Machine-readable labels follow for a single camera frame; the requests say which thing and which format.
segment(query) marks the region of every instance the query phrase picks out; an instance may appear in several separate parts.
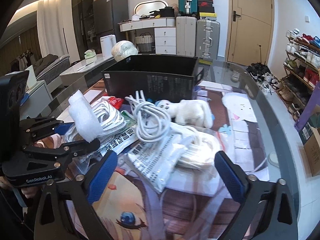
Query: brown curtain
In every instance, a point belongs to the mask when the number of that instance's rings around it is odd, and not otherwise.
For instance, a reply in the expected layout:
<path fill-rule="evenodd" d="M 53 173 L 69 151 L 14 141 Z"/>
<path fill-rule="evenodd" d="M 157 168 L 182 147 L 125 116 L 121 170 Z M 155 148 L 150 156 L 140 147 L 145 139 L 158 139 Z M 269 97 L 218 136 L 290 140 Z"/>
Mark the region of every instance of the brown curtain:
<path fill-rule="evenodd" d="M 11 62 L 28 49 L 35 55 L 35 59 L 41 58 L 37 26 L 23 32 L 0 49 L 0 76 L 11 71 Z"/>

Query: barcode label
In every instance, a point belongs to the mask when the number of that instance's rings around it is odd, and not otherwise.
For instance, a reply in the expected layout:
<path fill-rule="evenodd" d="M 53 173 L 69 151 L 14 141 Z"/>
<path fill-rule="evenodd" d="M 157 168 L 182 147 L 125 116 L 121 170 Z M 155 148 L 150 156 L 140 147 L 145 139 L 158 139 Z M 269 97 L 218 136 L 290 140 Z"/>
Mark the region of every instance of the barcode label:
<path fill-rule="evenodd" d="M 309 137 L 310 137 L 310 135 L 309 135 L 309 133 L 308 133 L 308 131 L 307 131 L 307 129 L 306 129 L 305 127 L 302 129 L 302 132 L 303 132 L 303 134 L 304 134 L 304 136 L 305 136 L 306 140 L 308 140 L 308 139 L 309 139 Z"/>

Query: red shoe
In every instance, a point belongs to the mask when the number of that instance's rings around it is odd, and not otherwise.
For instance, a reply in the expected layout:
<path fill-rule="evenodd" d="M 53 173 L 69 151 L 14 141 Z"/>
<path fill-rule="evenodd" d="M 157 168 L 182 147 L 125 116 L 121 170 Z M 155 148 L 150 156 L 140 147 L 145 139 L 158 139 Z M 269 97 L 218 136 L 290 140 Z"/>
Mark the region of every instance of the red shoe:
<path fill-rule="evenodd" d="M 312 86 L 313 88 L 315 88 L 316 85 L 317 85 L 317 83 L 318 83 L 318 81 L 319 81 L 319 76 L 318 76 L 318 74 L 316 74 L 316 73 L 313 72 L 313 73 L 311 74 L 311 78 L 310 78 L 310 80 L 309 80 L 309 85 Z"/>
<path fill-rule="evenodd" d="M 307 68 L 306 73 L 304 74 L 303 80 L 308 83 L 311 78 L 312 73 L 313 72 Z"/>
<path fill-rule="evenodd" d="M 305 43 L 310 44 L 310 41 L 313 41 L 313 38 L 310 35 L 302 34 L 301 40 Z"/>

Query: wooden door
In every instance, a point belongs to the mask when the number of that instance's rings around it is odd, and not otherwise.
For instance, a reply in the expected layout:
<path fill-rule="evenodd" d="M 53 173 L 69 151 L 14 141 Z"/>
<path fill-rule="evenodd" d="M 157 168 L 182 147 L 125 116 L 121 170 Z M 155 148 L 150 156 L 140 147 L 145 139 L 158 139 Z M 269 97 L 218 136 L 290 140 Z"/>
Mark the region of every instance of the wooden door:
<path fill-rule="evenodd" d="M 267 60 L 273 25 L 272 0 L 232 0 L 227 59 L 242 65 Z"/>

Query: gray refrigerator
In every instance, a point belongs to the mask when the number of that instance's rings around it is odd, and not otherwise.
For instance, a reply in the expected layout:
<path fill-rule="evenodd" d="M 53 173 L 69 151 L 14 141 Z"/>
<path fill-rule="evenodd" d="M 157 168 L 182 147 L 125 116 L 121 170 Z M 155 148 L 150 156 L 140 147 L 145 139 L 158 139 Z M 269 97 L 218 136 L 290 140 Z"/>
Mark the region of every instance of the gray refrigerator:
<path fill-rule="evenodd" d="M 93 2 L 94 27 L 100 37 L 114 34 L 116 41 L 125 40 L 118 23 L 129 19 L 128 0 L 96 0 Z"/>

